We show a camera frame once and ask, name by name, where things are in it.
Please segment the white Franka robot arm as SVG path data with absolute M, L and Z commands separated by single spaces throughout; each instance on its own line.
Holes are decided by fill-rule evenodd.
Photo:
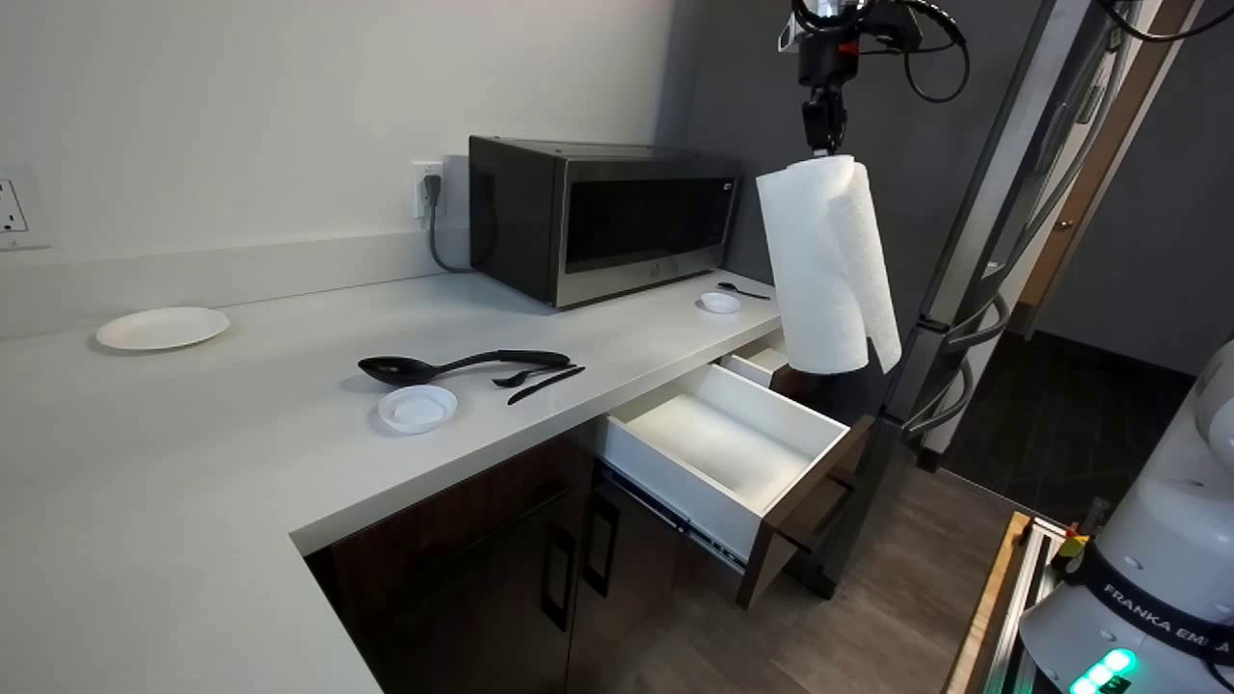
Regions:
M 1060 694 L 1234 694 L 1234 345 L 1115 518 L 1058 558 L 1063 576 L 1016 640 Z

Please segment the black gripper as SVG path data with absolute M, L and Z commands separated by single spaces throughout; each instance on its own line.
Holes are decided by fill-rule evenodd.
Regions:
M 798 86 L 804 89 L 802 125 L 815 149 L 831 153 L 843 131 L 843 83 L 858 61 L 858 5 L 864 0 L 795 0 L 802 29 Z

